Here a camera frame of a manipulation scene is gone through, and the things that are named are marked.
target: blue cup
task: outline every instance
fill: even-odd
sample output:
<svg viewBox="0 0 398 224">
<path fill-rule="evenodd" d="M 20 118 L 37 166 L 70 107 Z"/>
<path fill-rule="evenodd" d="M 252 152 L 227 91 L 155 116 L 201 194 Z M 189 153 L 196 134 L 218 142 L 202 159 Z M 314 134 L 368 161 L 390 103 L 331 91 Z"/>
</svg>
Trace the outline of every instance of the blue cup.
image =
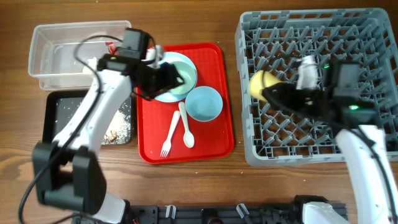
<svg viewBox="0 0 398 224">
<path fill-rule="evenodd" d="M 223 99 L 212 87 L 199 86 L 188 94 L 185 99 L 185 108 L 193 119 L 207 122 L 220 115 Z"/>
</svg>

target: wooden table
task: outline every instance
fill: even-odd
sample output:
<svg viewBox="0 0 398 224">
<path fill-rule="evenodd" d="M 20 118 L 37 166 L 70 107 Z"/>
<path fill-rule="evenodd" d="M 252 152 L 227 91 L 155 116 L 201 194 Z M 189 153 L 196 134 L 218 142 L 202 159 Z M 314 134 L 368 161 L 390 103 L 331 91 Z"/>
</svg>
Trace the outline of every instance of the wooden table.
<svg viewBox="0 0 398 224">
<path fill-rule="evenodd" d="M 398 36 L 397 3 L 362 0 L 322 1 L 136 1 L 80 3 L 48 0 L 17 4 L 0 0 L 0 223 L 17 223 L 17 207 L 33 178 L 30 155 L 41 140 L 48 92 L 27 73 L 34 27 L 63 22 L 129 20 L 162 45 L 214 42 L 223 50 L 236 147 L 224 159 L 165 166 L 146 164 L 137 151 L 137 138 L 126 146 L 104 147 L 99 161 L 108 190 L 134 205 L 235 205 L 289 202 L 295 195 L 322 195 L 347 204 L 357 222 L 354 194 L 344 163 L 296 167 L 251 167 L 244 159 L 241 84 L 236 70 L 234 33 L 245 11 L 382 7 Z M 398 174 L 398 164 L 392 164 Z M 25 219 L 48 223 L 68 212 L 37 207 L 33 193 Z"/>
</svg>

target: fork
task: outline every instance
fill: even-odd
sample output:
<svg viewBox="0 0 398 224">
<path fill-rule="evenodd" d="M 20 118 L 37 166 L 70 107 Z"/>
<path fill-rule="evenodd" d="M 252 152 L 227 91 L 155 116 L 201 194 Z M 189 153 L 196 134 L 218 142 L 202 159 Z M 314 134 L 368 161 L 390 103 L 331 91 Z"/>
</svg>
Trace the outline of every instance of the fork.
<svg viewBox="0 0 398 224">
<path fill-rule="evenodd" d="M 162 151 L 160 152 L 161 157 L 167 157 L 167 155 L 170 152 L 170 149 L 172 148 L 172 136 L 173 136 L 175 127 L 177 127 L 179 120 L 180 120 L 180 111 L 174 111 L 172 123 L 170 125 L 169 134 L 167 135 L 167 139 L 163 143 Z"/>
</svg>

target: spoon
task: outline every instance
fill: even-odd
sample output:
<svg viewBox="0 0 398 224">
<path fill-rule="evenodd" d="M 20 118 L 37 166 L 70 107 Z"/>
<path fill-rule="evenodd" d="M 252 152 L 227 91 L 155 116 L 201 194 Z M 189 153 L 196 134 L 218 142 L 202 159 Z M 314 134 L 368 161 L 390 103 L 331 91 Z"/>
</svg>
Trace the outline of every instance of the spoon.
<svg viewBox="0 0 398 224">
<path fill-rule="evenodd" d="M 193 134 L 189 131 L 188 128 L 188 119 L 187 119 L 187 111 L 185 109 L 185 103 L 179 102 L 178 107 L 180 108 L 182 123 L 184 124 L 185 128 L 185 134 L 183 137 L 184 143 L 188 148 L 192 148 L 193 145 L 195 144 L 195 138 L 193 137 Z"/>
</svg>

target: gray crate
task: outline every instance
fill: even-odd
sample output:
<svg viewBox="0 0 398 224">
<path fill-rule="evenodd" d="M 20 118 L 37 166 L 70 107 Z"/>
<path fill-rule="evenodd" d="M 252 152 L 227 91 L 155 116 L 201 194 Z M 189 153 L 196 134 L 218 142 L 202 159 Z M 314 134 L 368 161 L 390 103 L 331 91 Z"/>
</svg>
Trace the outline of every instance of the gray crate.
<svg viewBox="0 0 398 224">
<path fill-rule="evenodd" d="M 287 166 L 341 162 L 331 129 L 322 122 L 275 111 L 251 98 L 249 81 L 279 55 L 315 55 L 318 67 L 328 59 L 359 61 L 362 100 L 381 112 L 388 156 L 398 161 L 398 53 L 383 9 L 325 9 L 245 12 L 235 33 L 236 61 L 242 87 L 242 122 L 246 161 L 252 166 Z M 275 60 L 267 70 L 296 82 L 292 61 Z M 323 70 L 318 86 L 323 88 Z"/>
</svg>

